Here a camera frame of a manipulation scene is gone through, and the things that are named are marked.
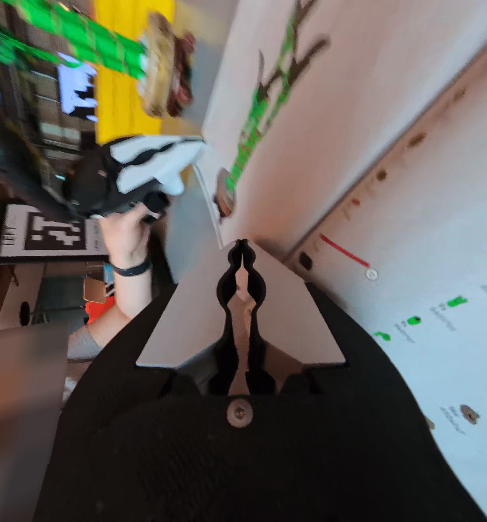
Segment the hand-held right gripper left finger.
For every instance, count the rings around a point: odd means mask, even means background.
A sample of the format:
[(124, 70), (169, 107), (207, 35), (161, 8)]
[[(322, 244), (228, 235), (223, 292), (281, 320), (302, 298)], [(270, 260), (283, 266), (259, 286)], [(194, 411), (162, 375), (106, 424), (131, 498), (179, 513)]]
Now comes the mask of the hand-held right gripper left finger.
[(244, 302), (230, 252), (237, 242), (207, 254), (177, 285), (136, 366), (173, 369), (208, 388), (220, 369), (228, 390), (244, 394)]

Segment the yellow plastic bin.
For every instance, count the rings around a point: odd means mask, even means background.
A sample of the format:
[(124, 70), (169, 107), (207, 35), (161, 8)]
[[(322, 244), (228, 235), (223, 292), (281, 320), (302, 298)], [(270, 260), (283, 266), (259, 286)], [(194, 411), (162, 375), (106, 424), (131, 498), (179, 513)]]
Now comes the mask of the yellow plastic bin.
[[(175, 19), (175, 1), (94, 1), (95, 21), (105, 28), (136, 40), (146, 26), (151, 11), (169, 22)], [(134, 78), (97, 66), (95, 99), (96, 140), (104, 144), (131, 135), (161, 133), (162, 120), (142, 109)]]

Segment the person's left forearm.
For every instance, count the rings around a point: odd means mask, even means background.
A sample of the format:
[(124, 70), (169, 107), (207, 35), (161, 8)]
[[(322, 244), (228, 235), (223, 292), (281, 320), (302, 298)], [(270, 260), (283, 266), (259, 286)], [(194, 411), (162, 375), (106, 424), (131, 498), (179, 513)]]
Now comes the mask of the person's left forearm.
[(68, 361), (87, 362), (96, 358), (152, 299), (152, 267), (137, 276), (115, 274), (115, 304), (94, 322), (70, 334)]

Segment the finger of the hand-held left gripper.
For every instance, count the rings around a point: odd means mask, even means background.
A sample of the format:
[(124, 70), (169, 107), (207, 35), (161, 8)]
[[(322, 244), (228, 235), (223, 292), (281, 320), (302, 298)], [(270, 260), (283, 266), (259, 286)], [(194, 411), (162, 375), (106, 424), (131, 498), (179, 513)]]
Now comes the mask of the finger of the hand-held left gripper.
[(121, 164), (128, 164), (144, 152), (164, 152), (172, 146), (189, 143), (205, 144), (205, 141), (200, 136), (129, 136), (111, 142), (111, 157)]
[(117, 189), (128, 194), (156, 180), (160, 190), (170, 196), (184, 192), (181, 173), (203, 152), (203, 146), (168, 146), (139, 154), (123, 166), (117, 177)]

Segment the white lego instruction booklet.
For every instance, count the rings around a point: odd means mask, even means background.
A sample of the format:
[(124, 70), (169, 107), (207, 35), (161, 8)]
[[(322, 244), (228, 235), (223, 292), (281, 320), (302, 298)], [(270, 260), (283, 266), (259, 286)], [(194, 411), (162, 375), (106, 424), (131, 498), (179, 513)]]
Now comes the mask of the white lego instruction booklet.
[(240, 1), (203, 124), (222, 244), (326, 290), (402, 374), (487, 515), (487, 1), (317, 1), (279, 101), (291, 1)]

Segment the green lego bamboo plant model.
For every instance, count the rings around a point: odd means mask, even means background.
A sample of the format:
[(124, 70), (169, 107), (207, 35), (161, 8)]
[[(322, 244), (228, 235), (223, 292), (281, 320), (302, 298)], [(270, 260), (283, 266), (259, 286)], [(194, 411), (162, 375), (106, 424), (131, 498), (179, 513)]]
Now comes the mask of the green lego bamboo plant model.
[(151, 11), (138, 40), (114, 32), (73, 5), (52, 1), (2, 1), (22, 20), (45, 33), (64, 39), (70, 55), (38, 49), (0, 28), (0, 63), (18, 65), (44, 61), (71, 70), (103, 66), (137, 81), (142, 109), (150, 117), (182, 115), (192, 102), (190, 58), (195, 37), (177, 37), (161, 13)]

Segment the person's left hand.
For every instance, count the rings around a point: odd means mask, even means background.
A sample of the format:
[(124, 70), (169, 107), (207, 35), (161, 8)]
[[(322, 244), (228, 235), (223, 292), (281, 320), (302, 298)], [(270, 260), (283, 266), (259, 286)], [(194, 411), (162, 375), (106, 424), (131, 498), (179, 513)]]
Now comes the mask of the person's left hand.
[(146, 260), (150, 226), (145, 222), (148, 208), (138, 203), (125, 213), (99, 219), (109, 260), (118, 269), (137, 267)]

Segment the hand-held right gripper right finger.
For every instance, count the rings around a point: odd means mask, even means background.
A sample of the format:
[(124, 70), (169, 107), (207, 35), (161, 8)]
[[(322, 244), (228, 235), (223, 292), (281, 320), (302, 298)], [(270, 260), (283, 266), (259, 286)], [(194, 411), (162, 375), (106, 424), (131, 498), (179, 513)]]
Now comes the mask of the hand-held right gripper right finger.
[(243, 242), (243, 392), (273, 394), (292, 375), (345, 366), (304, 280), (257, 244)]

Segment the black wristband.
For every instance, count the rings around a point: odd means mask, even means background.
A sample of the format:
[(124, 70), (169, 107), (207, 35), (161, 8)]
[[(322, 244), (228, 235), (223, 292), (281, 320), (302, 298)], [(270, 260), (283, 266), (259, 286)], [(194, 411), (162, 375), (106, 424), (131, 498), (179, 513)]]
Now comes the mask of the black wristband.
[(147, 256), (142, 263), (129, 268), (119, 268), (112, 263), (109, 263), (109, 265), (115, 274), (120, 277), (129, 278), (137, 277), (148, 272), (152, 268), (152, 261), (151, 258)]

